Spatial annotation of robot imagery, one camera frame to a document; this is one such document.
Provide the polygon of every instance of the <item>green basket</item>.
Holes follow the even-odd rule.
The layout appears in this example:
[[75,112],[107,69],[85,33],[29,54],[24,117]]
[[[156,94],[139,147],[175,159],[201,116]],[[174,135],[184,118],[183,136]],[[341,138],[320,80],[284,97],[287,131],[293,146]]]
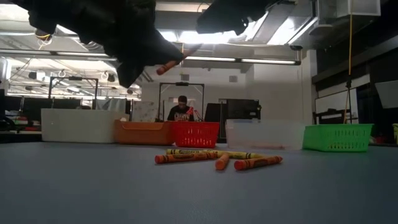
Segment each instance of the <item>green basket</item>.
[[305,127],[303,149],[366,152],[373,124],[321,124]]

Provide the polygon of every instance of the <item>orange crayon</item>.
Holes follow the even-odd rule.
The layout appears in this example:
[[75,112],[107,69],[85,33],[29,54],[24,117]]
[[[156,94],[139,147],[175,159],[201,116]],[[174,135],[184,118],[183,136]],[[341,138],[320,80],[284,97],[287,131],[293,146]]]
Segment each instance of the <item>orange crayon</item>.
[[229,154],[224,153],[219,159],[216,161],[216,170],[224,170],[229,162]]
[[280,156],[270,156],[258,159],[245,159],[241,161],[236,161],[234,166],[236,170],[246,170],[256,167],[269,166],[273,164],[278,164],[282,161]]
[[178,155],[157,155],[155,156],[155,162],[157,164],[169,163],[169,162],[187,162],[187,161],[202,161],[207,159],[216,159],[217,153],[206,152],[206,153],[195,153],[195,154],[178,154]]

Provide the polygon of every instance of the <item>red basket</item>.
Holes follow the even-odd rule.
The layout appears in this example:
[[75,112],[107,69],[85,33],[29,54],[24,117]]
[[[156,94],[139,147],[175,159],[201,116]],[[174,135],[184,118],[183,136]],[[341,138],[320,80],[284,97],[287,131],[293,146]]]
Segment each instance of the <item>red basket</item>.
[[214,148],[219,127],[218,122],[174,122],[175,144],[178,147]]

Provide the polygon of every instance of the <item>desk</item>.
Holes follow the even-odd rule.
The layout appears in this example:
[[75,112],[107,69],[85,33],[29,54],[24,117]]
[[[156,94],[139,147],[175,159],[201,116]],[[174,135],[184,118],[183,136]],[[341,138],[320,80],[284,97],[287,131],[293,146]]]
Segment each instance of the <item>desk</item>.
[[281,165],[155,165],[165,148],[0,144],[0,223],[397,223],[398,149],[264,151]]

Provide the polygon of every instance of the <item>t-shirt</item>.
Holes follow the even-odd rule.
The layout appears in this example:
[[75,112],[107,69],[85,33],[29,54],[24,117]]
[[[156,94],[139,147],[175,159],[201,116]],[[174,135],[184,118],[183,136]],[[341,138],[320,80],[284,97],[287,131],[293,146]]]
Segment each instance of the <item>t-shirt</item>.
[[169,117],[167,121],[194,121],[193,114],[188,114],[191,107],[186,106],[184,109],[180,109],[180,107],[174,106],[169,113]]

